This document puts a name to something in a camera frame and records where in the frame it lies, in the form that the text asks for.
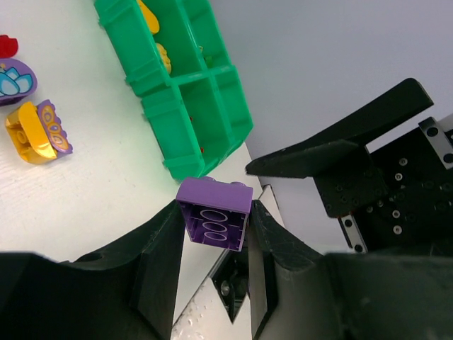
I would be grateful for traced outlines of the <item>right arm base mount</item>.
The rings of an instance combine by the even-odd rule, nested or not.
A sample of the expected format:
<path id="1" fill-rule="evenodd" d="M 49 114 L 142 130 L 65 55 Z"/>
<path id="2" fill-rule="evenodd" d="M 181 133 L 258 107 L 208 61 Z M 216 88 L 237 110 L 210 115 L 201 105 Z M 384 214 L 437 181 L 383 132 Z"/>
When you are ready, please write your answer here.
<path id="1" fill-rule="evenodd" d="M 248 270 L 248 247 L 245 246 L 241 251 L 223 251 L 208 274 L 231 323 L 245 297 L 249 296 Z"/>

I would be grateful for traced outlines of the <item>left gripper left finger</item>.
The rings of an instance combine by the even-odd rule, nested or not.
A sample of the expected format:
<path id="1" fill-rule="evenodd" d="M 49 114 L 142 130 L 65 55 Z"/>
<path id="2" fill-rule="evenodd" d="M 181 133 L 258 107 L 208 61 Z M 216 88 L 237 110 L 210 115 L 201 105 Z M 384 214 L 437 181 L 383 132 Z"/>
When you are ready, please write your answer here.
<path id="1" fill-rule="evenodd" d="M 176 202 L 73 262 L 1 254 L 2 339 L 169 339 L 185 222 Z"/>

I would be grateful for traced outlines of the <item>pale yellow curved lego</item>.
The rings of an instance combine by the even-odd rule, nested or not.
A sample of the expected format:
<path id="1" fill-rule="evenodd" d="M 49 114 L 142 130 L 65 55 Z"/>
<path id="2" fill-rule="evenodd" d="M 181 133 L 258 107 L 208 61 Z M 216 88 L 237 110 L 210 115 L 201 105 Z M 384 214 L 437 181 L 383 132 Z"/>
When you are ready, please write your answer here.
<path id="1" fill-rule="evenodd" d="M 156 43 L 156 47 L 157 47 L 157 50 L 159 51 L 161 60 L 164 64 L 166 71 L 168 72 L 168 74 L 170 74 L 172 72 L 172 65 L 171 65 L 171 59 L 168 56 L 167 50 L 160 43 Z"/>

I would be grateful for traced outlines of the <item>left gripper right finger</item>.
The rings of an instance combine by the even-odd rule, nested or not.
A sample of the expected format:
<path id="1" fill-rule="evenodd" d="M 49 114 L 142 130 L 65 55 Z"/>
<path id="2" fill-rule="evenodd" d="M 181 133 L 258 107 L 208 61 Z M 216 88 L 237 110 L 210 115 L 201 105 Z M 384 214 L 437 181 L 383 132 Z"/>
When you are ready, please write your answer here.
<path id="1" fill-rule="evenodd" d="M 320 254 L 259 201 L 247 228 L 254 339 L 451 339 L 452 240 Z"/>

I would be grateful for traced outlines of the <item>lavender lego plate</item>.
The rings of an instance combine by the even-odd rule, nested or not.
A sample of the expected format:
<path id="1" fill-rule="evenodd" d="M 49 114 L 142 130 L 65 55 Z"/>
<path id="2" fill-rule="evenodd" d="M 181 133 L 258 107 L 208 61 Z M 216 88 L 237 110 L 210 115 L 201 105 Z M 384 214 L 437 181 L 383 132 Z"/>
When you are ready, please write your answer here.
<path id="1" fill-rule="evenodd" d="M 212 177 L 188 177 L 176 195 L 192 242 L 241 251 L 246 235 L 253 188 Z"/>

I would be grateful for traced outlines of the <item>dark green curved lego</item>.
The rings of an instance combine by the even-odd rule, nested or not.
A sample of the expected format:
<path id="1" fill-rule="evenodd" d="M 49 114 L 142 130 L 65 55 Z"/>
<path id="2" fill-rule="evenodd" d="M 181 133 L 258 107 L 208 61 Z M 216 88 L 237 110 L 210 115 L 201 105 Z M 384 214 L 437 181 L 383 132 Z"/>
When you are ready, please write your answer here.
<path id="1" fill-rule="evenodd" d="M 205 60 L 205 64 L 206 64 L 208 69 L 211 69 L 211 68 L 214 67 L 214 60 L 213 60 L 213 57 L 211 55 L 205 56 L 204 60 Z"/>

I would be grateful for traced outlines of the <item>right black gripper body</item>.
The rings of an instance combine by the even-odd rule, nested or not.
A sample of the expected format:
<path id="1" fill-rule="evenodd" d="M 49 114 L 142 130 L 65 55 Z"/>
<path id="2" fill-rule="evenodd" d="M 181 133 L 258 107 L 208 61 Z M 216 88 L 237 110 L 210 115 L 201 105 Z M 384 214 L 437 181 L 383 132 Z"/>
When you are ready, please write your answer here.
<path id="1" fill-rule="evenodd" d="M 429 117 L 373 153 L 315 177 L 329 217 L 358 253 L 452 238 L 452 117 Z"/>

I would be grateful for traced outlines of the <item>orange yellow curved lego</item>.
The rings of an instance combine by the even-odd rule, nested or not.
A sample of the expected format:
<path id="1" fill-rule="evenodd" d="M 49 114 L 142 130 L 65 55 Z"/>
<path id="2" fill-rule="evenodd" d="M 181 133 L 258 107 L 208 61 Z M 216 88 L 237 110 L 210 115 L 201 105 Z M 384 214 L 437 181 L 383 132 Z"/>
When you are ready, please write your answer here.
<path id="1" fill-rule="evenodd" d="M 159 20 L 142 0 L 137 0 L 137 3 L 142 12 L 144 20 L 148 25 L 149 30 L 153 35 L 157 34 L 160 31 Z"/>

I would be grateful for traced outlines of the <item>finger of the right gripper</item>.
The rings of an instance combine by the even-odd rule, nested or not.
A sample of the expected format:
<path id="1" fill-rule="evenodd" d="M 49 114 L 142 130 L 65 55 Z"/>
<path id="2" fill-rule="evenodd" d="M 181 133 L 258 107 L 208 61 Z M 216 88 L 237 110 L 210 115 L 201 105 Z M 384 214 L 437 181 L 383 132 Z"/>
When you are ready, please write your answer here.
<path id="1" fill-rule="evenodd" d="M 312 145 L 344 139 L 366 146 L 433 105 L 421 83 L 407 78 L 305 141 Z"/>
<path id="2" fill-rule="evenodd" d="M 314 144 L 304 141 L 258 157 L 249 162 L 245 170 L 248 175 L 304 179 L 336 167 L 363 166 L 369 159 L 366 147 L 350 140 Z"/>

